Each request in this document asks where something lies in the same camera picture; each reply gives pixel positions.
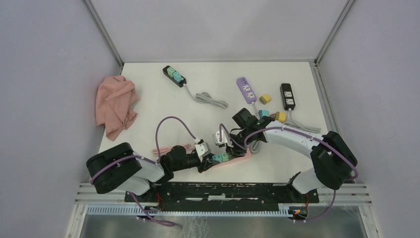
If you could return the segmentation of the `pink power strip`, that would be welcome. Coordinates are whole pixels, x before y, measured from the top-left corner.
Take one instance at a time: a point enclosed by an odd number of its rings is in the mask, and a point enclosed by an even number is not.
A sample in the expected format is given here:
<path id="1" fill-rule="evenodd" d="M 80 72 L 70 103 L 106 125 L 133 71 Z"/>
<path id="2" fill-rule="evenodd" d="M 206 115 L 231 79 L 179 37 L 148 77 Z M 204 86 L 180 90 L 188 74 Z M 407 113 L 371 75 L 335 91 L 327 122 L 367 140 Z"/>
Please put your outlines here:
<path id="1" fill-rule="evenodd" d="M 215 165 L 215 166 L 232 164 L 232 163 L 235 163 L 235 162 L 238 162 L 238 161 L 242 161 L 242 160 L 245 160 L 245 159 L 249 159 L 251 156 L 252 156 L 252 153 L 251 153 L 251 152 L 250 152 L 250 150 L 248 149 L 248 150 L 246 151 L 246 154 L 245 154 L 244 156 L 242 156 L 242 157 L 237 157 L 237 158 L 233 158 L 233 157 L 229 156 L 230 160 L 229 160 L 228 162 L 220 163 L 220 164 Z"/>

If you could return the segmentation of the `green charger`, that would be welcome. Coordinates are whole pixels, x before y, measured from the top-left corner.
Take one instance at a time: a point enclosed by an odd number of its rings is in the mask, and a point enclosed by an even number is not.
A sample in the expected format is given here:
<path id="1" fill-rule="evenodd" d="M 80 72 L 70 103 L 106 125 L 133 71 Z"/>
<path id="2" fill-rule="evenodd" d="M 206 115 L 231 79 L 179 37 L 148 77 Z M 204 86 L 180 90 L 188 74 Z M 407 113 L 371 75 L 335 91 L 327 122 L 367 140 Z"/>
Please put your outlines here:
<path id="1" fill-rule="evenodd" d="M 221 154 L 221 161 L 224 162 L 228 162 L 230 160 L 229 155 L 227 153 L 222 153 Z"/>

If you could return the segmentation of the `teal usb charger plug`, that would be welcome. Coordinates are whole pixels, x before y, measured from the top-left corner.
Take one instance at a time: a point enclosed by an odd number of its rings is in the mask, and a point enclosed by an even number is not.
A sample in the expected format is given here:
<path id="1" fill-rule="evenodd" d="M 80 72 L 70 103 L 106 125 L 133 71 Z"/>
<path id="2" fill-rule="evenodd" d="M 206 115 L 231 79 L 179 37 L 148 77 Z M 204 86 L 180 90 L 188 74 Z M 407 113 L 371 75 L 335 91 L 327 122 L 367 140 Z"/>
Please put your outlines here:
<path id="1" fill-rule="evenodd" d="M 268 110 L 258 110 L 259 118 L 263 117 L 270 117 L 270 113 Z"/>

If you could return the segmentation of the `yellow usb charger plug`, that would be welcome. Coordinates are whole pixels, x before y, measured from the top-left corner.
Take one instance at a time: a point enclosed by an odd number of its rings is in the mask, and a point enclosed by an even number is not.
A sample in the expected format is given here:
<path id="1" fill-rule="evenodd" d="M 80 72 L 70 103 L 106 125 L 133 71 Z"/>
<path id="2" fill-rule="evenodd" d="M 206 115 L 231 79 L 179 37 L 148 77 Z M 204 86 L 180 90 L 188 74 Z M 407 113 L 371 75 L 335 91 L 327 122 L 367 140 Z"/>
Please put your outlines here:
<path id="1" fill-rule="evenodd" d="M 259 97 L 259 102 L 263 105 L 266 105 L 271 101 L 271 97 L 268 94 L 264 94 Z"/>

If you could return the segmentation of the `purple power strip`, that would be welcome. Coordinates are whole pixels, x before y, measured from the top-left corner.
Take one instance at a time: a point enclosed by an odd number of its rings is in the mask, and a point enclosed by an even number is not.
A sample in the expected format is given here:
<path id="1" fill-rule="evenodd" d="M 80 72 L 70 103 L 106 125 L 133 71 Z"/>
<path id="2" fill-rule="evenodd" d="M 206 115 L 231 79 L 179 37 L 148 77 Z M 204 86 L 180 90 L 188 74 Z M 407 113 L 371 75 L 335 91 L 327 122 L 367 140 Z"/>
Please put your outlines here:
<path id="1" fill-rule="evenodd" d="M 257 101 L 256 94 L 245 77 L 237 78 L 236 84 L 247 104 L 254 104 Z"/>

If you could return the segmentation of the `black power strip white sockets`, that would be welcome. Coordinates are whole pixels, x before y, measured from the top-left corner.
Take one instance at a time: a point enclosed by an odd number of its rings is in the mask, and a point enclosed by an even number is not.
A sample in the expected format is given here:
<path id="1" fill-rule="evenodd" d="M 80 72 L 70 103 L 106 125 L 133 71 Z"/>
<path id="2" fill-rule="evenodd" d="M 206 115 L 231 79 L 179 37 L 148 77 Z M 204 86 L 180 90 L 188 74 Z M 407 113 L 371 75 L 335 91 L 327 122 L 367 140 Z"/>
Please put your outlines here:
<path id="1" fill-rule="evenodd" d="M 281 100 L 283 108 L 286 111 L 294 110 L 296 103 L 290 83 L 282 83 L 280 85 Z"/>

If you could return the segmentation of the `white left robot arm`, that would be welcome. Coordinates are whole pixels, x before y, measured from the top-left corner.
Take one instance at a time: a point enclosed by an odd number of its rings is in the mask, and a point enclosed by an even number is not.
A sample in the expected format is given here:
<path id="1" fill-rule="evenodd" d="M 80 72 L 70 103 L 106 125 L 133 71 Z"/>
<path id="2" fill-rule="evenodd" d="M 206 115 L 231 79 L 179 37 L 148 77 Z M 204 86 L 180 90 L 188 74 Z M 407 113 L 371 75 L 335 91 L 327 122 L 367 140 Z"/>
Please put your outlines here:
<path id="1" fill-rule="evenodd" d="M 175 172 L 197 168 L 201 173 L 222 161 L 223 156 L 211 153 L 205 142 L 195 144 L 193 148 L 173 146 L 159 161 L 139 155 L 124 142 L 92 156 L 86 167 L 91 176 L 90 184 L 98 194 L 125 190 L 148 202 L 156 195 L 153 185 L 173 179 Z"/>

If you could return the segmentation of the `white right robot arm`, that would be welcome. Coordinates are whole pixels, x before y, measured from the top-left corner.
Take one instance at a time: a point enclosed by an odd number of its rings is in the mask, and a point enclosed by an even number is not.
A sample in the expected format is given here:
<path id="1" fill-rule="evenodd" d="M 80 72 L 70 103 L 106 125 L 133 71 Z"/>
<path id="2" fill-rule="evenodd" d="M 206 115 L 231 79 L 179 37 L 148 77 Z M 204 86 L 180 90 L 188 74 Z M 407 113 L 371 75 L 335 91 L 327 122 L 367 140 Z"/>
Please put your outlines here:
<path id="1" fill-rule="evenodd" d="M 233 120 L 240 127 L 237 134 L 230 133 L 223 124 L 214 134 L 216 145 L 224 146 L 231 158 L 241 157 L 252 142 L 261 141 L 284 146 L 310 159 L 312 168 L 298 172 L 289 180 L 286 196 L 292 202 L 301 201 L 307 193 L 323 186 L 338 190 L 344 182 L 359 176 L 358 161 L 337 132 L 329 131 L 325 135 L 305 132 L 270 116 L 258 118 L 245 108 Z"/>

